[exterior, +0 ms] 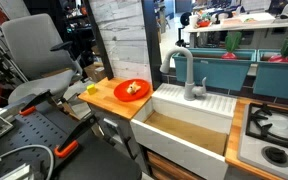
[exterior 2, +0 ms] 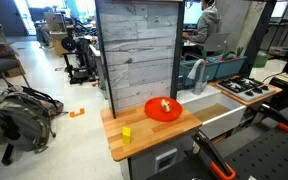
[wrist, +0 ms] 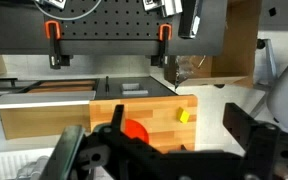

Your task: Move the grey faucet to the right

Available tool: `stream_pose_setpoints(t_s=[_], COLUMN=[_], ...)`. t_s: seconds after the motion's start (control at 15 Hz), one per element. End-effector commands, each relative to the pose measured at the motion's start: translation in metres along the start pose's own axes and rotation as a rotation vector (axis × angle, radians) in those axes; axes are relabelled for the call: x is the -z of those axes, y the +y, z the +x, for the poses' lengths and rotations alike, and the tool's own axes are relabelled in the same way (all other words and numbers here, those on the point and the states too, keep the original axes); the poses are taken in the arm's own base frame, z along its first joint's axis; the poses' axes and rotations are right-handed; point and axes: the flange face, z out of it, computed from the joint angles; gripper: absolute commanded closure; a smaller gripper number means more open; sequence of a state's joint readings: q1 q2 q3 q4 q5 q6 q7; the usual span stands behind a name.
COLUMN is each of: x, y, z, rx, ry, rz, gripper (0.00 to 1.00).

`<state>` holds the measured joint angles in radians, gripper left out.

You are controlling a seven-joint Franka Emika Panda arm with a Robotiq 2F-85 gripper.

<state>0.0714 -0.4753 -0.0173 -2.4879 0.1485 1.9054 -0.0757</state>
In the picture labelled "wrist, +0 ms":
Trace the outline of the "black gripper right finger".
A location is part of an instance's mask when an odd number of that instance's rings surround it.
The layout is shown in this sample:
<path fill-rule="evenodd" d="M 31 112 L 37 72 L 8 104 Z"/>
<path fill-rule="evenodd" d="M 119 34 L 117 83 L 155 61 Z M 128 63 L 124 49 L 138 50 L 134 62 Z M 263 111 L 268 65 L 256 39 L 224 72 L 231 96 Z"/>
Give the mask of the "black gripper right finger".
<path fill-rule="evenodd" d="M 257 121 L 235 103 L 226 103 L 223 125 L 245 151 L 246 156 L 275 156 L 281 130 Z"/>

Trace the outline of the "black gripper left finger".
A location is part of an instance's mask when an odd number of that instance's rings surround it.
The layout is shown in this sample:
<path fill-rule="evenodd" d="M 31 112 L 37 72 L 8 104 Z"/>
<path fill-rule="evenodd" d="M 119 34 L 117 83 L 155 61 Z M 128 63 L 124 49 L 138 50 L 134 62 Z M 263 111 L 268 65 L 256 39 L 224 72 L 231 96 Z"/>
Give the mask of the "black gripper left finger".
<path fill-rule="evenodd" d="M 80 125 L 64 128 L 39 180 L 68 180 L 84 133 Z"/>

